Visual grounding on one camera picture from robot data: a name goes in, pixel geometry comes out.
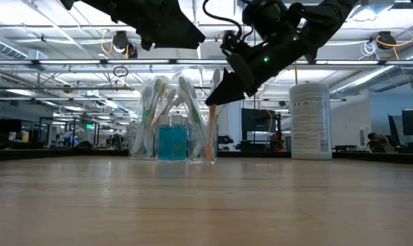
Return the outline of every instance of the white canister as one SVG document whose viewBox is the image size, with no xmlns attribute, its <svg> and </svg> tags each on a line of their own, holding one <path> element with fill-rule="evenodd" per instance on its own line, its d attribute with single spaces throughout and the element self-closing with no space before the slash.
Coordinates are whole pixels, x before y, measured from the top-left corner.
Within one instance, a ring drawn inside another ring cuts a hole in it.
<svg viewBox="0 0 413 246">
<path fill-rule="evenodd" d="M 290 89 L 292 158 L 330 160 L 330 89 L 322 83 L 305 83 Z"/>
</svg>

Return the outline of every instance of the ceiling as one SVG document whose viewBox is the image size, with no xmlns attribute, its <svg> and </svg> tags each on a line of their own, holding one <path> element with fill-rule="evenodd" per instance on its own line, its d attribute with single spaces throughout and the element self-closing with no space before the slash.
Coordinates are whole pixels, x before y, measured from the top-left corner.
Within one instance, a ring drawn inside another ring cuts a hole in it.
<svg viewBox="0 0 413 246">
<path fill-rule="evenodd" d="M 71 11 L 67 11 L 58 0 L 35 0 L 38 11 L 31 9 L 24 4 L 26 0 L 0 0 L 0 36 L 19 49 L 35 49 L 43 52 L 49 59 L 124 59 L 123 55 L 112 51 L 105 53 L 102 51 L 101 43 L 109 50 L 111 36 L 117 30 L 128 31 L 128 37 L 132 42 L 138 42 L 140 37 L 131 27 L 123 23 L 115 24 L 111 22 L 110 17 L 98 10 L 79 1 L 74 4 Z M 183 13 L 193 23 L 197 24 L 199 30 L 206 36 L 206 42 L 198 50 L 188 49 L 152 49 L 144 51 L 138 45 L 139 59 L 224 59 L 219 49 L 220 42 L 215 42 L 214 38 L 223 34 L 225 30 L 237 30 L 235 26 L 229 25 L 219 20 L 206 16 L 202 11 L 203 0 L 180 0 L 180 6 Z M 304 4 L 315 4 L 320 1 L 307 0 L 301 1 Z M 233 0 L 210 0 L 207 9 L 219 16 L 232 18 L 241 22 L 241 3 Z M 59 26 L 64 33 L 54 28 L 49 17 L 55 25 Z M 413 30 L 413 8 L 410 9 L 389 9 L 379 13 L 372 19 L 349 19 L 343 27 L 332 37 L 330 42 L 319 49 L 318 58 L 320 60 L 341 59 L 377 59 L 376 56 L 364 56 L 362 53 L 363 42 L 369 40 L 371 36 L 375 37 L 379 31 L 391 31 L 398 42 L 406 42 L 412 38 Z M 84 49 L 80 49 L 76 44 L 69 40 L 70 37 L 74 42 L 79 43 Z M 249 42 L 254 39 L 260 40 L 258 36 L 249 38 Z M 413 46 L 409 45 L 400 47 L 399 52 Z M 380 59 L 394 59 L 393 51 L 376 51 Z M 9 59 L 0 54 L 0 59 Z M 137 66 L 138 68 L 147 68 L 147 66 Z M 1 67 L 7 72 L 12 72 L 13 67 Z M 208 87 L 211 84 L 214 67 L 196 66 L 194 68 L 183 69 L 181 72 L 184 76 L 189 77 L 194 85 Z M 299 83 L 304 82 L 322 82 L 329 85 L 338 83 L 347 77 L 357 73 L 357 69 L 345 67 L 323 68 L 323 69 L 306 69 L 300 68 L 297 71 L 297 80 Z M 14 73 L 16 76 L 35 85 L 38 75 L 34 72 Z M 43 81 L 47 80 L 44 86 L 72 86 L 102 88 L 107 85 L 108 79 L 102 72 L 80 72 L 80 73 L 62 73 L 56 74 L 45 72 L 41 74 Z M 117 86 L 123 86 L 125 83 L 132 89 L 141 90 L 142 83 L 147 80 L 153 80 L 156 76 L 163 75 L 171 78 L 175 72 L 137 72 L 131 73 L 124 79 L 118 81 Z M 289 88 L 295 83 L 296 76 L 294 70 L 284 70 L 277 77 L 272 78 L 264 84 L 262 89 L 263 95 L 260 97 L 284 98 L 288 96 Z M 199 96 L 206 96 L 205 92 L 198 91 Z M 77 91 L 73 94 L 65 94 L 62 91 L 53 92 L 51 95 L 59 97 L 78 97 L 81 96 Z M 138 97 L 136 91 L 101 91 L 100 96 L 110 98 L 129 98 Z M 88 107 L 92 109 L 95 105 L 87 102 Z M 120 105 L 128 110 L 136 111 L 137 102 L 120 101 Z M 279 107 L 277 103 L 272 103 L 267 107 Z"/>
</svg>

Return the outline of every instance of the wooden table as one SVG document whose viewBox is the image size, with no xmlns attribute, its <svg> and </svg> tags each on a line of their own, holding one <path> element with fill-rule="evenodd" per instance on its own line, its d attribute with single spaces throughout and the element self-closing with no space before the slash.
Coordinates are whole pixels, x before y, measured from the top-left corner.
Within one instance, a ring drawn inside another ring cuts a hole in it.
<svg viewBox="0 0 413 246">
<path fill-rule="evenodd" d="M 0 162 L 0 245 L 413 245 L 413 166 Z"/>
</svg>

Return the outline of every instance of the table surface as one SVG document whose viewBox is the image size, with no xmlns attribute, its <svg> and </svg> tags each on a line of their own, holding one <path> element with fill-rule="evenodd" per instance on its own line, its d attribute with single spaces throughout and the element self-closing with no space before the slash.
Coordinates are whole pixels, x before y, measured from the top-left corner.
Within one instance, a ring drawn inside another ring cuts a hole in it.
<svg viewBox="0 0 413 246">
<path fill-rule="evenodd" d="M 0 162 L 0 245 L 413 245 L 413 166 Z"/>
</svg>

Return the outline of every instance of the blue liquid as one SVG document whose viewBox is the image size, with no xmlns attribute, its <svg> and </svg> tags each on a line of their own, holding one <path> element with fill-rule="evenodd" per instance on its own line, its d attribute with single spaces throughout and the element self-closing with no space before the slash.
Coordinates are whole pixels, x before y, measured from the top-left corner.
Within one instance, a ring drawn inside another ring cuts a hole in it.
<svg viewBox="0 0 413 246">
<path fill-rule="evenodd" d="M 160 126 L 158 138 L 159 160 L 185 161 L 187 153 L 187 128 L 185 126 Z"/>
</svg>

